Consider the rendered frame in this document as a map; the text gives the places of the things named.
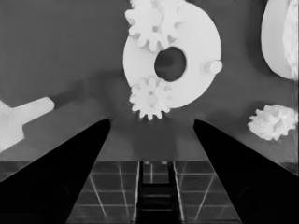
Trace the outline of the small white T-shaped piece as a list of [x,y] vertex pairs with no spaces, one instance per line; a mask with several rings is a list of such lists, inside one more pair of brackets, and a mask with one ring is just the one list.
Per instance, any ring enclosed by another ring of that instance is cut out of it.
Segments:
[[0,153],[24,138],[23,126],[52,111],[55,103],[49,97],[10,107],[0,100]]

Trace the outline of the white round carrier with pins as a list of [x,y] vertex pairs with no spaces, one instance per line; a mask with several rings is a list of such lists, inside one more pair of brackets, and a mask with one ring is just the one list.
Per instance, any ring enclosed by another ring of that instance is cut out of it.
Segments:
[[[172,89],[170,108],[180,108],[196,101],[212,84],[222,69],[221,38],[210,16],[200,7],[186,2],[179,9],[184,22],[178,27],[179,39],[167,48],[177,48],[186,57],[186,70],[177,80],[165,81]],[[122,64],[130,87],[142,77],[157,76],[154,64],[167,49],[150,52],[149,44],[140,48],[134,38],[127,36]]]

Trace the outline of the small white toothed gear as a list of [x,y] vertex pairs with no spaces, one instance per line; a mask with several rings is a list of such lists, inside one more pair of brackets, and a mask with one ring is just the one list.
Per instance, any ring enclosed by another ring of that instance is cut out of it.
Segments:
[[299,114],[296,110],[284,105],[265,105],[249,117],[249,129],[263,140],[277,141],[287,136],[298,124]]
[[131,8],[124,13],[130,24],[129,36],[143,48],[149,44],[149,51],[167,49],[179,39],[178,27],[184,22],[179,9],[185,0],[130,0]]
[[161,119],[163,113],[169,113],[169,102],[172,99],[172,89],[160,78],[142,77],[132,86],[129,102],[133,105],[132,111],[139,113],[139,118]]

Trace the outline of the large thick white disc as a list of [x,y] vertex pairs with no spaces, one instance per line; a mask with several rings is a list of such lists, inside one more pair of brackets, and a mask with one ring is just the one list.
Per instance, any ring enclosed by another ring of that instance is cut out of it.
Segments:
[[261,25],[263,57],[280,77],[298,81],[299,0],[267,0]]

